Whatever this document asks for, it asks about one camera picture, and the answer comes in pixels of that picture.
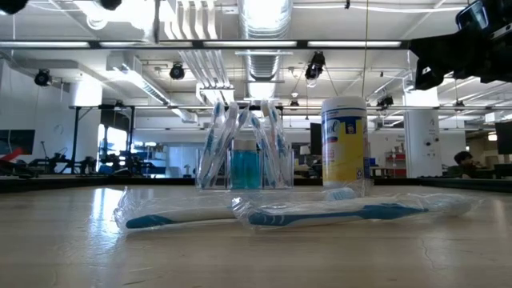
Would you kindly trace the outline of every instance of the ductwork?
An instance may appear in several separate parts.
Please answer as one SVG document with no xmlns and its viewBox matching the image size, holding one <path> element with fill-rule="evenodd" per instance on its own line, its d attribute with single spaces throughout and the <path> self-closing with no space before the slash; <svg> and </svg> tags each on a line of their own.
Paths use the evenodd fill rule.
<svg viewBox="0 0 512 288">
<path fill-rule="evenodd" d="M 284 39 L 291 23 L 292 0 L 238 0 L 239 22 L 244 39 Z M 246 56 L 249 96 L 272 98 L 282 56 Z"/>
</svg>

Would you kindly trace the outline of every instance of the ceiling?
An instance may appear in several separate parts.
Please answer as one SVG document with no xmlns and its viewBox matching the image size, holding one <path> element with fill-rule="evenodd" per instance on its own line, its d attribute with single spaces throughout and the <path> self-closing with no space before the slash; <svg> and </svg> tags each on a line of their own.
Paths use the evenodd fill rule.
<svg viewBox="0 0 512 288">
<path fill-rule="evenodd" d="M 370 0 L 370 7 L 394 9 L 462 7 L 467 1 L 461 0 Z M 344 4 L 340 1 L 295 0 L 294 6 L 313 7 L 318 5 Z M 352 0 L 352 6 L 365 6 L 366 1 Z M 235 0 L 217 0 L 217 32 L 224 39 L 239 38 L 237 2 Z M 457 30 L 454 17 L 457 11 L 404 14 L 383 13 L 350 8 L 331 9 L 299 9 L 294 8 L 289 38 L 292 39 L 411 39 L 441 34 L 450 34 Z M 77 10 L 71 1 L 53 3 L 41 0 L 31 1 L 30 6 L 15 17 L 0 16 L 0 39 L 37 39 L 37 40 L 69 40 L 69 39 L 101 39 L 101 40 L 139 40 L 143 35 L 138 29 L 127 22 L 109 23 L 102 30 L 92 30 L 86 24 L 86 16 Z M 166 39 L 163 32 L 161 39 Z M 312 57 L 313 50 L 294 50 L 293 55 L 284 56 L 281 65 L 275 98 L 277 102 L 288 105 L 291 93 L 298 93 L 301 105 L 320 105 L 326 98 L 334 96 L 362 96 L 371 104 L 375 104 L 382 92 L 373 94 L 377 88 L 386 86 L 386 91 L 394 97 L 395 105 L 402 103 L 402 80 L 393 77 L 404 76 L 415 67 L 415 58 L 410 56 L 408 63 L 407 51 L 400 50 L 327 50 L 327 69 L 324 71 L 315 88 L 306 88 L 302 72 Z M 106 70 L 106 57 L 109 52 L 97 51 L 51 51 L 51 50 L 17 50 L 15 59 L 38 60 L 73 60 L 88 67 L 104 77 L 112 89 L 105 90 L 104 98 L 121 99 L 125 103 L 136 105 L 154 104 L 147 94 L 136 86 L 121 82 Z M 172 81 L 169 68 L 173 62 L 181 61 L 176 50 L 135 50 L 133 54 L 144 64 L 143 73 L 166 91 L 171 100 L 184 105 L 198 105 L 195 97 L 196 80 L 189 71 L 184 80 Z M 246 72 L 244 61 L 232 50 L 222 52 L 230 82 L 235 88 L 235 99 L 246 98 Z M 500 85 L 500 82 L 480 84 L 478 79 L 447 82 L 438 88 L 441 104 L 450 104 L 457 98 L 464 98 L 487 91 Z M 471 101 L 467 105 L 487 106 L 495 103 L 507 105 L 506 100 L 512 97 L 510 88 L 486 95 Z M 144 114 L 168 115 L 171 112 L 144 111 Z M 480 117 L 482 112 L 475 111 L 468 115 Z"/>
</svg>

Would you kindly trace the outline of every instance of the clear plastic holder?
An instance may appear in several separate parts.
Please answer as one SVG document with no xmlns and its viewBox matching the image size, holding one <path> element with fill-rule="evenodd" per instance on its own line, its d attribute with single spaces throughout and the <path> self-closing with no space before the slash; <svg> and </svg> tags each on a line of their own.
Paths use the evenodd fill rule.
<svg viewBox="0 0 512 288">
<path fill-rule="evenodd" d="M 286 171 L 286 174 L 283 174 L 282 171 L 279 171 L 279 179 L 280 181 L 276 186 L 272 186 L 268 177 L 266 176 L 267 168 L 265 162 L 265 155 L 262 151 L 257 151 L 256 154 L 258 159 L 258 164 L 256 163 L 245 163 L 246 166 L 249 165 L 258 165 L 259 166 L 259 181 L 257 185 L 244 185 L 243 187 L 240 185 L 240 182 L 237 181 L 237 173 L 233 172 L 233 167 L 235 159 L 234 159 L 235 151 L 229 150 L 226 154 L 226 159 L 224 163 L 221 165 L 221 169 L 217 173 L 216 177 L 212 179 L 208 186 L 203 186 L 198 179 L 196 178 L 196 189 L 201 191 L 216 191 L 216 192 L 230 192 L 230 191 L 258 191 L 258 190 L 289 190 L 294 187 L 294 151 L 290 150 L 287 156 L 280 158 L 280 161 L 287 162 L 290 169 Z M 197 151 L 197 167 L 201 164 L 201 156 L 202 152 L 200 150 Z"/>
</svg>

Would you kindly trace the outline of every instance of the wooden table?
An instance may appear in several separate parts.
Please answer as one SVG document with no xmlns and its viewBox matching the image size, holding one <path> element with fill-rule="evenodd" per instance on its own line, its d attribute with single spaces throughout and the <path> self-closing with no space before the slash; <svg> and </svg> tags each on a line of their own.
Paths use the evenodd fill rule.
<svg viewBox="0 0 512 288">
<path fill-rule="evenodd" d="M 192 187 L 132 187 L 155 197 Z M 510 287 L 512 194 L 460 218 L 254 233 L 234 221 L 127 233 L 123 187 L 0 194 L 0 287 Z"/>
</svg>

